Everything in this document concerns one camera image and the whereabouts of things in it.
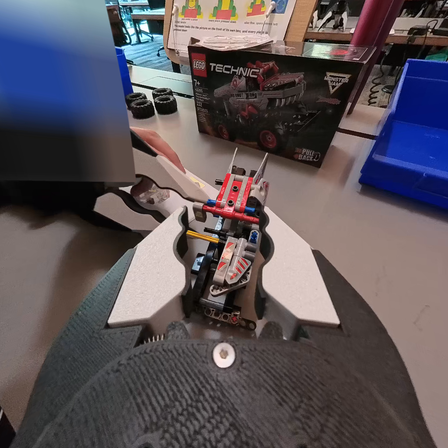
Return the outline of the instruction sheet board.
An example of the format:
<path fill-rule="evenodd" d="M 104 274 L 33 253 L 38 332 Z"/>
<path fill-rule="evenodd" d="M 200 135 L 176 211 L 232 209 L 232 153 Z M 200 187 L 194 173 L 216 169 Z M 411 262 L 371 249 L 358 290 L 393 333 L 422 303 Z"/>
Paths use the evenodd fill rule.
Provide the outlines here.
<path fill-rule="evenodd" d="M 190 65 L 188 47 L 212 36 L 269 37 L 271 48 L 292 55 L 303 41 L 318 1 L 166 1 L 164 49 L 175 64 Z"/>

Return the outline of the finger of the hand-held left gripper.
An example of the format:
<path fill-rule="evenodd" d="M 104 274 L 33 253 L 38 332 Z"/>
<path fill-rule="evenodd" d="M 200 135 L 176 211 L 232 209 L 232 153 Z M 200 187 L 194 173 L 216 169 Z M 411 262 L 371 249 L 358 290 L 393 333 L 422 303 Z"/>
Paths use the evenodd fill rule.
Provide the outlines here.
<path fill-rule="evenodd" d="M 167 218 L 176 210 L 176 204 L 171 203 L 171 200 L 176 198 L 176 196 L 170 197 L 165 202 L 156 204 L 140 201 L 137 201 L 137 203 L 146 210 L 158 211 Z M 159 225 L 154 217 L 132 211 L 123 199 L 114 193 L 105 193 L 100 196 L 95 202 L 94 211 L 132 231 L 149 232 Z"/>
<path fill-rule="evenodd" d="M 205 188 L 200 188 L 163 155 L 135 154 L 135 172 L 137 176 L 146 177 L 158 187 L 173 190 L 191 202 L 206 204 L 210 200 Z"/>

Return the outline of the black toy set box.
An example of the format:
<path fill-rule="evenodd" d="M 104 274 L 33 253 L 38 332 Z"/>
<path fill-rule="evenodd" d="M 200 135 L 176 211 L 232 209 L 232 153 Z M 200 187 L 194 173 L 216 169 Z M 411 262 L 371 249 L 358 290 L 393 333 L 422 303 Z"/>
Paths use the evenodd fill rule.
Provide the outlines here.
<path fill-rule="evenodd" d="M 188 44 L 198 130 L 320 168 L 375 47 Z"/>

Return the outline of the brick-built toy truck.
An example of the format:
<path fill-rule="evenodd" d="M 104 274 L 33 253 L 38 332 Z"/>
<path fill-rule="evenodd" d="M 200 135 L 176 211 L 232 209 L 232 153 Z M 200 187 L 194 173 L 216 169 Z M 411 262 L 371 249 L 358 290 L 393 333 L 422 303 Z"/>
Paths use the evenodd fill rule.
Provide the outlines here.
<path fill-rule="evenodd" d="M 223 180 L 216 180 L 220 191 L 216 199 L 204 204 L 206 215 L 217 219 L 215 227 L 203 233 L 193 230 L 187 236 L 208 242 L 204 253 L 198 253 L 190 273 L 193 277 L 194 311 L 219 322 L 249 331 L 256 322 L 242 317 L 235 304 L 254 271 L 261 232 L 260 212 L 267 198 L 269 182 L 264 179 L 269 154 L 257 170 L 249 174 L 234 165 L 237 149 Z"/>

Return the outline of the blue open-front bin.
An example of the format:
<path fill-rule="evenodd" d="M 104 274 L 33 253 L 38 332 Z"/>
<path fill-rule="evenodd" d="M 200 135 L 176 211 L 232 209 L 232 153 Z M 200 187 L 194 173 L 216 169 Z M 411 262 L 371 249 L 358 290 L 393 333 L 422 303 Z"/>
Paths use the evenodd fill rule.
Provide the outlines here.
<path fill-rule="evenodd" d="M 408 59 L 359 183 L 448 209 L 448 63 Z"/>

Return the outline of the person's left hand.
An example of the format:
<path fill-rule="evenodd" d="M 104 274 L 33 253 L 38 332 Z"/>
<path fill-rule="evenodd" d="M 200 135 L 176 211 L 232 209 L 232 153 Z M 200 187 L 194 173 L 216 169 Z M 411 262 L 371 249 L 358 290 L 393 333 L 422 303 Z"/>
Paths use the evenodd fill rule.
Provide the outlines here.
<path fill-rule="evenodd" d="M 139 127 L 130 127 L 130 129 L 139 135 L 149 146 L 151 146 L 157 154 L 168 158 L 175 166 L 177 166 L 178 169 L 180 169 L 184 174 L 186 173 L 185 168 L 176 152 L 163 138 L 160 137 L 157 132 Z"/>

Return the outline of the clear plastic bag with papers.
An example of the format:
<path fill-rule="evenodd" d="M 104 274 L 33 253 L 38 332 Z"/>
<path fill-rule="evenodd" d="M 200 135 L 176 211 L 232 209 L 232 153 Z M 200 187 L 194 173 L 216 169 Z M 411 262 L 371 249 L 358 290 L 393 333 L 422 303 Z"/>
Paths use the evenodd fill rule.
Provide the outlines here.
<path fill-rule="evenodd" d="M 268 43 L 272 43 L 273 39 L 267 37 L 256 36 L 212 36 L 206 37 L 199 41 L 199 45 L 217 51 L 232 51 L 247 48 L 254 48 Z"/>

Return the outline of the maroon bottle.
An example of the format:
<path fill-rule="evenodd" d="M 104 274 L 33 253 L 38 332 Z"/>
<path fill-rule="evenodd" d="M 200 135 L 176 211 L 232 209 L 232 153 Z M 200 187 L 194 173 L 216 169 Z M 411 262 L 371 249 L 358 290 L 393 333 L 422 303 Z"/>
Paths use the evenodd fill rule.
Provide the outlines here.
<path fill-rule="evenodd" d="M 361 10 L 350 44 L 355 47 L 383 46 L 389 35 L 402 0 L 367 0 Z"/>

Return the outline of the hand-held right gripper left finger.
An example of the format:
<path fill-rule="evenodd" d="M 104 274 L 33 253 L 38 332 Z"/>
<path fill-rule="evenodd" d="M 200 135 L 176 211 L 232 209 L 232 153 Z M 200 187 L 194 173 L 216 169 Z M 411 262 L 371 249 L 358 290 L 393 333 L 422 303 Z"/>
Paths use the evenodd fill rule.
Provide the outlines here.
<path fill-rule="evenodd" d="M 188 250 L 188 209 L 177 208 L 135 248 L 108 318 L 111 328 L 142 325 L 165 331 L 189 307 L 191 280 L 183 257 Z"/>

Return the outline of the grey desk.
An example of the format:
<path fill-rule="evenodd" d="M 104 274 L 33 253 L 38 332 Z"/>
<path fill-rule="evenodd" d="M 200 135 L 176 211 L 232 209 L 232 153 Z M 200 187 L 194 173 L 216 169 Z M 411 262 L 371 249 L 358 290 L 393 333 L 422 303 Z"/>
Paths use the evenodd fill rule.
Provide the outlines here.
<path fill-rule="evenodd" d="M 384 114 L 357 104 L 316 169 L 270 156 L 267 205 L 370 305 L 406 364 L 437 447 L 447 447 L 447 213 L 359 184 Z M 140 235 L 77 216 L 1 210 L 1 406 L 20 425 L 53 339 Z"/>

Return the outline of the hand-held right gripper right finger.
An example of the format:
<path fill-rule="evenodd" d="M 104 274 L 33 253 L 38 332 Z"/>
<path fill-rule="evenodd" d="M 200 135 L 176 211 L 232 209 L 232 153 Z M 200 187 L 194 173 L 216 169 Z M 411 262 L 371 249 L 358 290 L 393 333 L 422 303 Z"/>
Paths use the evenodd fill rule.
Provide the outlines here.
<path fill-rule="evenodd" d="M 338 328 L 333 305 L 313 249 L 272 210 L 260 212 L 257 318 L 277 324 L 283 339 L 295 339 L 300 327 Z"/>

